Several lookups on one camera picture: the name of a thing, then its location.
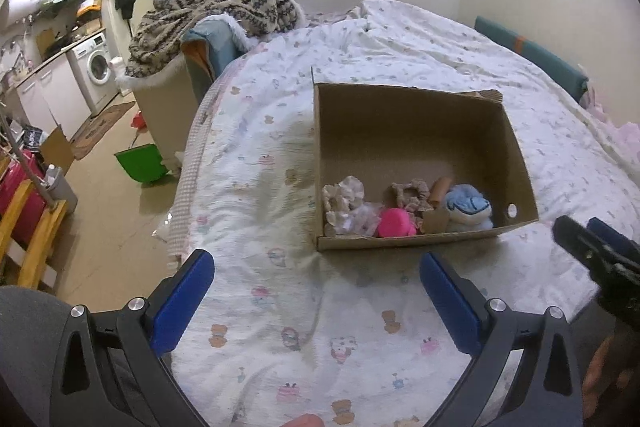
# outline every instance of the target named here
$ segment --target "human hand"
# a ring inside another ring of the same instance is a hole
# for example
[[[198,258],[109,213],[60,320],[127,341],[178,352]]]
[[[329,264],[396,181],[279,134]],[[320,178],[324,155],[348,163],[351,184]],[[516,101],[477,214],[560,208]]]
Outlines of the human hand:
[[[324,427],[324,422],[315,414],[303,414],[299,418],[285,423],[282,427]]]

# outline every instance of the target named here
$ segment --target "floor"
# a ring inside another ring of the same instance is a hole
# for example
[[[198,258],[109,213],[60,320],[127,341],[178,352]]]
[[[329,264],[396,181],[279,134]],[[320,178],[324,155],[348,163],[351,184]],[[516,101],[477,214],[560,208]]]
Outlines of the floor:
[[[113,102],[134,101],[130,94]],[[136,296],[148,296],[167,276],[165,244],[151,236],[174,202],[177,180],[165,176],[154,185],[133,181],[114,153],[129,148],[135,137],[134,106],[66,179],[78,196],[75,213],[63,221],[49,260],[58,271],[54,291],[69,304],[91,311],[119,309]],[[141,134],[136,145],[151,142]]]

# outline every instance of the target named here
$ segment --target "metal pole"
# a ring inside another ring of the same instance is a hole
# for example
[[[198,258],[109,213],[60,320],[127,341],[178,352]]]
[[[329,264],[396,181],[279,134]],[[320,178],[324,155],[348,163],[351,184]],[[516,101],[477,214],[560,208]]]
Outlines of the metal pole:
[[[27,163],[27,159],[24,157],[24,154],[22,154],[22,150],[20,150],[20,148],[18,147],[18,144],[15,142],[14,134],[11,132],[9,123],[6,120],[6,115],[4,114],[4,109],[2,108],[2,105],[0,105],[0,126],[2,126],[2,129],[6,134],[6,139],[9,140],[9,145],[11,145],[12,151],[17,156],[18,162],[20,162],[22,169],[24,169],[24,172],[27,174],[29,179],[33,182],[33,185],[36,188],[40,197],[45,201],[45,203],[47,203],[47,206],[51,210],[53,210],[56,207],[56,202],[53,200],[51,195],[47,192],[47,189],[42,186],[42,180],[38,178],[33,173],[33,171],[31,171],[31,168]]]

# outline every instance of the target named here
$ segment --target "brown rug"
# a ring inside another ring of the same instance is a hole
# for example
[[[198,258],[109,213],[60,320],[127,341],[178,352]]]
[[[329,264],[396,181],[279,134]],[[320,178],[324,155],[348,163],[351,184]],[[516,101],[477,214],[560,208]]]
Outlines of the brown rug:
[[[73,140],[71,147],[74,150],[76,160],[87,156],[102,137],[113,125],[131,109],[135,102],[119,103],[102,111],[82,130],[79,136]]]

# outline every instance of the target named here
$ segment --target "white patterned bedsheet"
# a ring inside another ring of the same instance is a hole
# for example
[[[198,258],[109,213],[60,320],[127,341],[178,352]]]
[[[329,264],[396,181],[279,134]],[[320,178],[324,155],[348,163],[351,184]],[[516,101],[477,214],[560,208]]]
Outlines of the white patterned bedsheet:
[[[468,362],[420,285],[419,251],[314,249],[311,67],[323,82],[503,93],[541,222],[431,248],[483,294],[572,317],[595,287],[553,244],[552,220],[598,216],[640,239],[638,165],[545,73],[414,6],[367,1],[350,15],[260,44],[216,83],[184,245],[210,251],[216,276],[172,364],[211,426],[276,427],[305,412],[327,425],[423,425]]]

